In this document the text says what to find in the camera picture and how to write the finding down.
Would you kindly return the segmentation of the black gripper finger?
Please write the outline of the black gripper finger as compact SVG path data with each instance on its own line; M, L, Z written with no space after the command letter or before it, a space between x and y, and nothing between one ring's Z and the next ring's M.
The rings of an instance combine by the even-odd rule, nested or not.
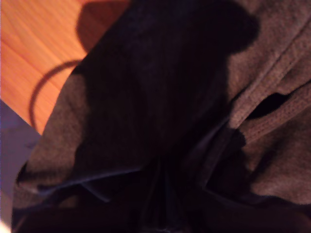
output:
M216 201L185 201L194 233L309 233L311 206L242 208Z
M138 212L93 207L14 213L16 233L139 233Z

